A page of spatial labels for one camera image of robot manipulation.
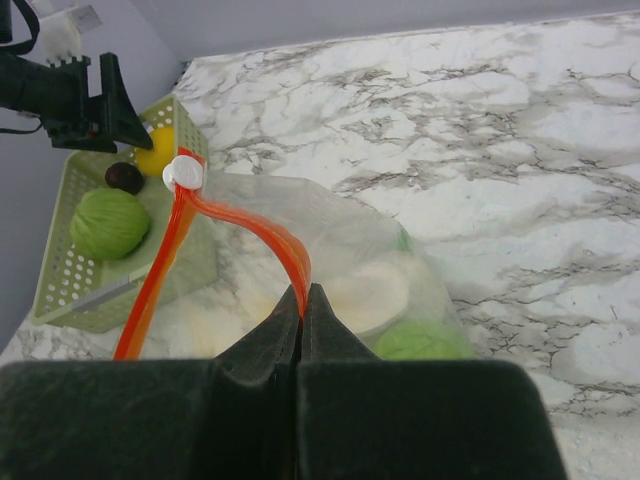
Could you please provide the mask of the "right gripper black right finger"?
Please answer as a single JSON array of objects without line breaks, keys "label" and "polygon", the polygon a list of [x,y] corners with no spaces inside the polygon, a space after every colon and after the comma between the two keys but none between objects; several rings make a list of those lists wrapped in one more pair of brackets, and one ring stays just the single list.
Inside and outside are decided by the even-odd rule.
[{"label": "right gripper black right finger", "polygon": [[296,369],[303,479],[563,479],[541,395],[496,360],[384,361],[313,285]]}]

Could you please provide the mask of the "orange toy fruit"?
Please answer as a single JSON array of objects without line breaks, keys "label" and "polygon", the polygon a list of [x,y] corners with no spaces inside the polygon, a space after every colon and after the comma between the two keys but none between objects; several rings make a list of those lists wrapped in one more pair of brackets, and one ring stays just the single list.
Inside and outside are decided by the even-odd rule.
[{"label": "orange toy fruit", "polygon": [[153,148],[135,148],[134,160],[142,174],[159,177],[174,158],[174,129],[170,126],[156,128],[151,131],[150,136]]}]

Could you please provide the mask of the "lime green toy fruit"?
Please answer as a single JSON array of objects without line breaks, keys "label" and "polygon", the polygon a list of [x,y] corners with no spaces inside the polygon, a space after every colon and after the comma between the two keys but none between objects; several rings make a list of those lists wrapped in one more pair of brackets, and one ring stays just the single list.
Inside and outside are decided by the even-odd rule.
[{"label": "lime green toy fruit", "polygon": [[373,351],[386,360],[451,360],[474,357],[466,338],[439,322],[400,321],[375,341]]}]

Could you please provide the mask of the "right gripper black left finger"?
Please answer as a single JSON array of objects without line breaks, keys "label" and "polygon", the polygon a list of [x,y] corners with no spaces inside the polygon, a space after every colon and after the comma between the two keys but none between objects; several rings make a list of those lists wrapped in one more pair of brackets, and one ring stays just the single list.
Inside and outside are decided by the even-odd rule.
[{"label": "right gripper black left finger", "polygon": [[5,479],[292,479],[300,319],[292,292],[199,360],[1,370]]}]

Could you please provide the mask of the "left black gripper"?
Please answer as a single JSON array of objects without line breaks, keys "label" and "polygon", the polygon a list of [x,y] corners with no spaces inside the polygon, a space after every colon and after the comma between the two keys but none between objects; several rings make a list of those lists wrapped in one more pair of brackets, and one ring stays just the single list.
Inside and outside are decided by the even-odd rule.
[{"label": "left black gripper", "polygon": [[87,57],[44,66],[1,54],[1,106],[37,117],[53,147],[115,153],[117,143],[151,150],[153,140],[134,109],[118,57],[100,56],[101,95],[90,96]]}]

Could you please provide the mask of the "white toy garlic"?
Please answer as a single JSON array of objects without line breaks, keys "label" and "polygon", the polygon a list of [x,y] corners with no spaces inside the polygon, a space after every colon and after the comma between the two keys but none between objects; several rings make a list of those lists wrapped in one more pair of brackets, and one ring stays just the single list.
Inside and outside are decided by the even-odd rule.
[{"label": "white toy garlic", "polygon": [[356,335],[379,331],[409,304],[409,276],[390,261],[365,264],[322,286],[336,317]]}]

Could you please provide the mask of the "green plastic basket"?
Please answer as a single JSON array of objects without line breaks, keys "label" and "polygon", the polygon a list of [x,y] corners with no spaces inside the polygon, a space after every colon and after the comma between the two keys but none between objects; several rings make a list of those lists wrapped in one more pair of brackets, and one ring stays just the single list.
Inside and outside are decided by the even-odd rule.
[{"label": "green plastic basket", "polygon": [[[141,115],[159,140],[165,160],[185,147],[204,160],[207,141],[174,96]],[[133,147],[119,153],[74,152],[66,161],[43,257],[33,325],[104,333],[123,324],[150,272],[169,223],[173,194],[162,179],[136,164]],[[109,167],[135,171],[144,181],[137,194],[107,184]],[[217,279],[213,227],[194,217],[162,283],[157,305]]]}]

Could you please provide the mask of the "clear zip top bag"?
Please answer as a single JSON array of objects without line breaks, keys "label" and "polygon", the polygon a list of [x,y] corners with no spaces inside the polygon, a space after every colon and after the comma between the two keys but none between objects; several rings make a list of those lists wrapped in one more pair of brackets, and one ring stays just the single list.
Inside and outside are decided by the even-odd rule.
[{"label": "clear zip top bag", "polygon": [[[174,200],[160,249],[125,323],[114,356],[140,356],[151,323],[177,331],[180,355],[217,354],[257,326],[292,292],[301,316],[313,285],[378,260],[410,279],[409,304],[367,335],[373,350],[394,324],[439,322],[469,340],[424,246],[395,219],[302,178],[223,173],[186,148],[162,172]],[[217,279],[157,305],[160,289],[196,215],[213,227]]]}]

